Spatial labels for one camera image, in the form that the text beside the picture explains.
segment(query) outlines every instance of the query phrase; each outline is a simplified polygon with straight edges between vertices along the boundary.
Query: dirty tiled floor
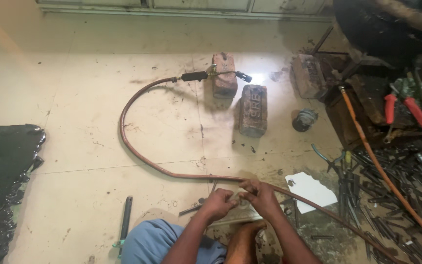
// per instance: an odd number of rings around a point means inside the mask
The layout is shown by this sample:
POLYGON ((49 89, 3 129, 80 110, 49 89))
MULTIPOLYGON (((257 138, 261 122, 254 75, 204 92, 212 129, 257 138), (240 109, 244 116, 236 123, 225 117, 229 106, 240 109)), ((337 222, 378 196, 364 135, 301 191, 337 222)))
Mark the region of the dirty tiled floor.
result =
MULTIPOLYGON (((339 155, 341 144, 324 106, 301 99, 288 73, 292 57, 313 47, 328 26, 42 14, 32 0, 0 0, 0 125, 34 123, 47 133, 40 153, 45 163, 28 184, 6 262, 77 264, 95 255, 98 263, 118 263, 111 244, 119 238, 128 195, 134 197, 130 228, 158 217, 186 225, 190 216, 178 212, 206 197, 212 183, 171 179, 144 165, 121 143, 118 122, 145 84, 205 70, 214 52, 233 52, 237 69, 267 86, 267 133, 257 140, 235 129, 243 81, 234 100, 214 99, 206 80, 168 83, 138 99, 127 115, 127 136, 138 151, 174 172, 279 185, 299 171, 313 172, 322 183, 333 178, 322 173, 326 164, 310 144, 330 157, 339 155), (320 117, 298 133, 291 120, 305 107, 320 117)), ((332 35, 322 50, 340 46, 332 35)), ((338 254, 343 259, 344 252, 338 254)), ((263 257, 270 264, 274 255, 263 257)))

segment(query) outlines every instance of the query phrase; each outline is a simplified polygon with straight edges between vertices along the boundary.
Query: cabinet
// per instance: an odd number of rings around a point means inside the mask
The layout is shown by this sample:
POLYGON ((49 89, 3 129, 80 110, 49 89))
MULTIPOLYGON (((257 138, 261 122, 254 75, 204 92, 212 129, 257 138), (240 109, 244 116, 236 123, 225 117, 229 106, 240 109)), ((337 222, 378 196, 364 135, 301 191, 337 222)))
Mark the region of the cabinet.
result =
POLYGON ((331 0, 37 0, 45 12, 165 15, 331 22, 331 0))
POLYGON ((154 0, 155 8, 247 10, 249 0, 154 0))
POLYGON ((252 12, 315 15, 324 0, 255 0, 252 12))

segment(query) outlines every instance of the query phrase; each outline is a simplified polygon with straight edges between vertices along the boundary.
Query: black round object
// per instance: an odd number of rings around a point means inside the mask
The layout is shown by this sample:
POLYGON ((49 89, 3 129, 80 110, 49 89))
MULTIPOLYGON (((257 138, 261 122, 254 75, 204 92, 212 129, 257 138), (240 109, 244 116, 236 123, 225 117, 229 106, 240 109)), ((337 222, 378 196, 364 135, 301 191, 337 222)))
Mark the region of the black round object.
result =
POLYGON ((304 108, 293 120, 293 128, 299 132, 306 132, 317 121, 318 114, 311 109, 304 108))

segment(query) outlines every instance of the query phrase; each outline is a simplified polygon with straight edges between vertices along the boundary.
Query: white cabinet door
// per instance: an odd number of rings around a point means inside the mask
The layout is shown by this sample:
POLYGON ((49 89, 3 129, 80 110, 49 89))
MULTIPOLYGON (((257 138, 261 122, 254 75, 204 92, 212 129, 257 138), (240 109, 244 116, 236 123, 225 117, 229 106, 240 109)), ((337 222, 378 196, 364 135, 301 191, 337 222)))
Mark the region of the white cabinet door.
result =
POLYGON ((254 13, 285 13, 315 15, 325 0, 255 0, 254 13))
POLYGON ((50 2, 86 4, 86 5, 103 5, 103 6, 128 6, 140 7, 141 0, 50 0, 50 2))
POLYGON ((154 0, 155 8, 247 10, 249 0, 154 0))

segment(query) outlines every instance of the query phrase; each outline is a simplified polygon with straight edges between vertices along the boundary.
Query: black nozzle tip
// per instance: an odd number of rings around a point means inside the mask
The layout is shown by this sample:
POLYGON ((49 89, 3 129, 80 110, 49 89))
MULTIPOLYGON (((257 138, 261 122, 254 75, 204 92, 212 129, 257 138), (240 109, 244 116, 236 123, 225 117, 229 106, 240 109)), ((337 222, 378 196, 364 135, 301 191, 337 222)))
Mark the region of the black nozzle tip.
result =
POLYGON ((243 72, 238 71, 235 73, 235 75, 248 83, 252 81, 252 77, 248 76, 247 74, 243 72))

